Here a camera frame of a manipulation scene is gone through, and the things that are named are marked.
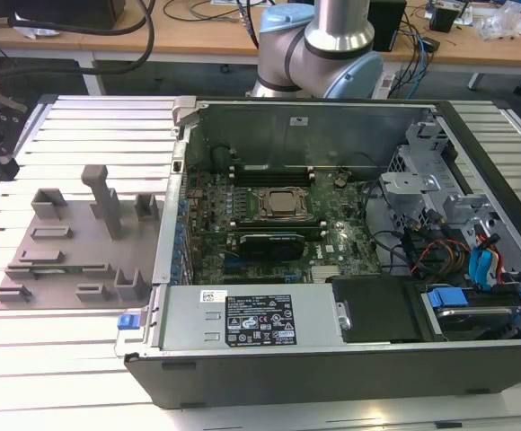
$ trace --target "cpu socket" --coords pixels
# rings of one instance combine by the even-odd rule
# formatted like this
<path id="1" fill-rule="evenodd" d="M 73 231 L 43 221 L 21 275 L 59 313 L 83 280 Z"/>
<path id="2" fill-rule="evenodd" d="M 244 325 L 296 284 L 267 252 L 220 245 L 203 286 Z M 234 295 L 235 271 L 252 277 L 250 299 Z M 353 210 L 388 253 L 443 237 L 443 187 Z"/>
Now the cpu socket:
<path id="1" fill-rule="evenodd" d="M 296 187 L 265 189 L 259 192 L 261 219 L 307 217 L 305 192 Z"/>

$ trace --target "power supply label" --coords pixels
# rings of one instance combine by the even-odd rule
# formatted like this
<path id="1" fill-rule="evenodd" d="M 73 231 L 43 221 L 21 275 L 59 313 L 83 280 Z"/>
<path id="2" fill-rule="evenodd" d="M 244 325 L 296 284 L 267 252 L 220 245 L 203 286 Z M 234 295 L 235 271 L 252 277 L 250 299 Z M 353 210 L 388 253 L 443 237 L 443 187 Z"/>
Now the power supply label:
<path id="1" fill-rule="evenodd" d="M 227 296 L 225 342 L 229 347 L 296 344 L 290 295 Z"/>

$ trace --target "gray mounting plate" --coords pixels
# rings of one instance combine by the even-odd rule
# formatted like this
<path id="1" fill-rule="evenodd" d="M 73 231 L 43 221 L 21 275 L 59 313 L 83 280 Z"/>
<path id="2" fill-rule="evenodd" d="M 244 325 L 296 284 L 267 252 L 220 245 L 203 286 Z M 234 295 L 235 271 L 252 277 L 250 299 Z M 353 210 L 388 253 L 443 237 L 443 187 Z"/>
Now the gray mounting plate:
<path id="1" fill-rule="evenodd" d="M 102 218 L 94 216 L 91 204 L 94 201 L 67 201 L 66 206 L 56 207 L 58 220 L 33 217 L 13 261 L 5 269 L 7 276 L 0 291 L 6 299 L 0 301 L 0 310 L 137 308 L 148 303 L 160 217 L 148 216 L 139 221 L 134 202 L 120 202 L 122 229 L 119 239 L 112 240 Z M 163 202 L 157 201 L 157 205 L 161 215 Z M 57 228 L 54 230 L 57 237 L 31 237 L 35 229 L 41 237 L 46 235 L 47 228 Z M 70 231 L 68 236 L 62 236 L 65 228 Z M 58 251 L 62 253 L 58 263 L 20 261 L 27 253 L 55 256 Z M 94 270 L 94 267 L 107 264 L 111 270 Z M 12 269 L 19 266 L 22 269 L 17 269 L 15 274 Z M 92 268 L 92 273 L 85 275 L 83 267 Z M 141 279 L 135 289 L 127 284 L 137 268 Z M 116 275 L 124 284 L 121 289 L 124 294 L 115 287 Z M 84 300 L 77 296 L 78 285 L 82 287 L 79 293 Z M 21 295 L 21 286 L 24 287 L 22 292 L 31 294 Z"/>

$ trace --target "blue cable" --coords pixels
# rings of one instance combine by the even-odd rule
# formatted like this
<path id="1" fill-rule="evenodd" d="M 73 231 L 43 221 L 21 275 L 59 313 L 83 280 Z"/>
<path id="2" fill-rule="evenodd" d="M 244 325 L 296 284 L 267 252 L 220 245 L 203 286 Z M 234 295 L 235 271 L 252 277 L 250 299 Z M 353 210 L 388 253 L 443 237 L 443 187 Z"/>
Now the blue cable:
<path id="1" fill-rule="evenodd" d="M 406 99 L 409 99 L 410 97 L 412 97 L 414 92 L 416 92 L 416 90 L 419 88 L 420 80 L 422 79 L 422 76 L 423 76 L 424 65 L 426 63 L 426 60 L 425 60 L 426 50 L 424 49 L 424 42 L 422 41 L 422 38 L 418 34 L 417 31 L 415 32 L 415 36 L 418 39 L 419 45 L 420 45 L 420 65 L 419 65 L 420 70 L 416 74 L 416 79 L 414 80 L 414 84 L 412 85 L 411 91 L 408 93 L 408 96 L 406 96 Z"/>

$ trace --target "metal case panel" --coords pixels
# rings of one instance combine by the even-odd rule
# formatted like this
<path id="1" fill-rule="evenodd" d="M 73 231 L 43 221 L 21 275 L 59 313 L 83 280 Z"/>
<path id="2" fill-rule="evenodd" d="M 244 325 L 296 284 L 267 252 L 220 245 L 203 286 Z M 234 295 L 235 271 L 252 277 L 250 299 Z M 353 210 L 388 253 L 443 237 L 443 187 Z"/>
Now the metal case panel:
<path id="1" fill-rule="evenodd" d="M 126 358 L 164 409 L 500 392 L 521 382 L 521 347 L 417 352 Z"/>

